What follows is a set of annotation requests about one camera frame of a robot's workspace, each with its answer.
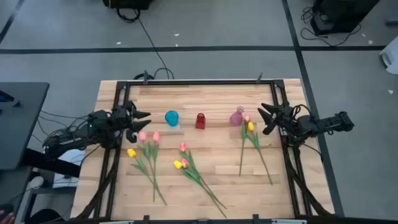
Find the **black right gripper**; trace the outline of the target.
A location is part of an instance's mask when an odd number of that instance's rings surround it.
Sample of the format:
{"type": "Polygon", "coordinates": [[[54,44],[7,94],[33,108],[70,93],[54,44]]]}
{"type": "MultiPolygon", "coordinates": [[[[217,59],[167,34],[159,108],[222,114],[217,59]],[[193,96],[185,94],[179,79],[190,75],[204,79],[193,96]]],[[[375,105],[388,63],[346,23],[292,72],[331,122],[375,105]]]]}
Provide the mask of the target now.
{"type": "Polygon", "coordinates": [[[292,107],[289,105],[274,106],[266,103],[261,103],[261,106],[264,110],[260,108],[257,110],[266,125],[262,131],[263,134],[269,135],[276,126],[284,128],[288,133],[293,133],[295,131],[296,124],[292,116],[292,107]]]}

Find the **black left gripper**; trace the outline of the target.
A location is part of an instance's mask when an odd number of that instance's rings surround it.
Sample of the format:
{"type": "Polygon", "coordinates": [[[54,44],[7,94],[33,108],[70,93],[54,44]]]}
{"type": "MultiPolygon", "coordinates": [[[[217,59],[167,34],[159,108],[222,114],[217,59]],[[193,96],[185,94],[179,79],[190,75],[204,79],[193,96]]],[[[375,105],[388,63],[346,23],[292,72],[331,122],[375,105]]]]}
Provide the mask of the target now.
{"type": "MultiPolygon", "coordinates": [[[[117,106],[111,110],[110,124],[112,131],[124,131],[126,129],[126,138],[130,143],[137,142],[135,132],[139,133],[151,120],[134,121],[132,111],[136,109],[132,101],[128,101],[125,106],[117,106]]],[[[142,119],[150,116],[149,112],[134,111],[134,118],[142,119]]]]}

